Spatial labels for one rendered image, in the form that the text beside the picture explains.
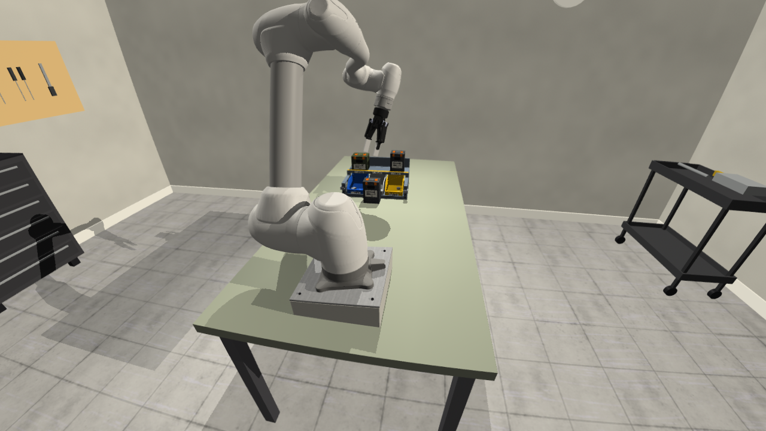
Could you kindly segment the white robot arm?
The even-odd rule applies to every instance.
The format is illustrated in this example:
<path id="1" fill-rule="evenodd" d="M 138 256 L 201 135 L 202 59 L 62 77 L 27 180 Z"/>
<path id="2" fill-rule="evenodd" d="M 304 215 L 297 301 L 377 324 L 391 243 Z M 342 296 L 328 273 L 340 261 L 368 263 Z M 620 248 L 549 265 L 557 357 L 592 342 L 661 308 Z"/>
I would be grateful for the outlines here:
<path id="1" fill-rule="evenodd" d="M 374 106 L 391 110 L 400 67 L 386 63 L 378 71 L 366 66 L 366 40 L 338 0 L 272 9 L 254 24 L 253 41 L 270 67 L 270 186 L 249 216 L 251 236 L 265 247 L 320 261 L 318 293 L 372 289 L 372 272 L 386 268 L 385 260 L 367 250 L 366 227 L 355 202 L 343 193 L 325 193 L 311 202 L 302 188 L 303 72 L 313 52 L 339 51 L 350 57 L 343 81 L 375 92 Z"/>

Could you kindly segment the grey open bin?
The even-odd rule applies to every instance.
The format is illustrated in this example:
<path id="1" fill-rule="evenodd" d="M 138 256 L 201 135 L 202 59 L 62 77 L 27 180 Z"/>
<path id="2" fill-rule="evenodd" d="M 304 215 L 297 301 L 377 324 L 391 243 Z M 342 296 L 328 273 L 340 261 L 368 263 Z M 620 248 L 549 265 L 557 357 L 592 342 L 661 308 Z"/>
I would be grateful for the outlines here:
<path id="1" fill-rule="evenodd" d="M 383 195 L 385 193 L 384 183 L 386 182 L 387 175 L 386 174 L 370 174 L 369 177 L 371 177 L 371 178 L 381 178 L 381 195 Z"/>

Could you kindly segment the black case with handle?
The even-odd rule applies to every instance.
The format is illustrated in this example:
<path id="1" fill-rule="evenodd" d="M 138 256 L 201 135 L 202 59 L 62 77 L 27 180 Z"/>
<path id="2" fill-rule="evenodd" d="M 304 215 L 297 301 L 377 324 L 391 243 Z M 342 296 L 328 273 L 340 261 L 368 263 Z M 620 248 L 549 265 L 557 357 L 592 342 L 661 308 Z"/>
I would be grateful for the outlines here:
<path id="1" fill-rule="evenodd" d="M 391 150 L 390 153 L 390 171 L 404 172 L 405 171 L 405 151 Z"/>

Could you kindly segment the blue bin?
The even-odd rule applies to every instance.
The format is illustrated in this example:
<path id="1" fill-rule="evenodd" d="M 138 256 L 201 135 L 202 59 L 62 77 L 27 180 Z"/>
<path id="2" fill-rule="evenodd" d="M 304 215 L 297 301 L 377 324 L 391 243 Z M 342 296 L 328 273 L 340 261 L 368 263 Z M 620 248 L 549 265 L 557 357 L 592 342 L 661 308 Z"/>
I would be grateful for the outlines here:
<path id="1" fill-rule="evenodd" d="M 369 174 L 352 174 L 348 179 L 347 193 L 363 194 L 362 181 L 365 177 L 369 177 Z M 352 187 L 357 189 L 351 189 Z"/>

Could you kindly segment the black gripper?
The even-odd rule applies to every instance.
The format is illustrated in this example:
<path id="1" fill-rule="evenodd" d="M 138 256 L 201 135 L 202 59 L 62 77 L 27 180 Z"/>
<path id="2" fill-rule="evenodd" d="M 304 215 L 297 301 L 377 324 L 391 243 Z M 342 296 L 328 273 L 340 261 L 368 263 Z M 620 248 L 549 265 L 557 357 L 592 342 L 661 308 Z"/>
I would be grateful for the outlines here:
<path id="1" fill-rule="evenodd" d="M 375 130 L 377 129 L 377 140 L 376 140 L 373 156 L 378 156 L 381 144 L 385 144 L 385 135 L 386 135 L 387 126 L 388 126 L 388 123 L 385 122 L 385 119 L 388 118 L 388 114 L 389 114 L 388 110 L 384 110 L 377 107 L 374 108 L 374 119 L 369 119 L 369 124 L 367 125 L 366 134 L 364 135 L 364 137 L 366 137 L 366 143 L 364 144 L 363 151 L 367 152 L 369 150 L 372 136 L 374 135 Z"/>

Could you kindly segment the dark grey metal shelf rack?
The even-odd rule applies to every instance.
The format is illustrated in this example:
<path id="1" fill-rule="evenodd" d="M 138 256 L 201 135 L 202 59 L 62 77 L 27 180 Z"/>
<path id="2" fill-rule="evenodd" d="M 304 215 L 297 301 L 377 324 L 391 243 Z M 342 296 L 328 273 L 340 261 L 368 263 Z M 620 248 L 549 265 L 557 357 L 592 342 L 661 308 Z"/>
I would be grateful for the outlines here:
<path id="1" fill-rule="evenodd" d="M 370 168 L 369 170 L 385 170 L 390 171 L 390 157 L 370 157 Z M 386 174 L 386 175 L 405 175 L 404 180 L 404 192 L 402 196 L 391 196 L 391 195 L 381 195 L 381 198 L 384 199 L 406 199 L 408 195 L 408 178 L 409 174 L 409 164 L 410 164 L 410 158 L 405 158 L 405 171 L 404 172 L 379 172 L 379 171 L 366 171 L 366 170 L 347 170 L 347 176 L 342 182 L 342 193 L 350 196 L 350 197 L 361 197 L 363 198 L 363 194 L 356 194 L 356 193 L 347 193 L 347 187 L 346 183 L 348 182 L 348 179 L 350 178 L 351 174 Z"/>

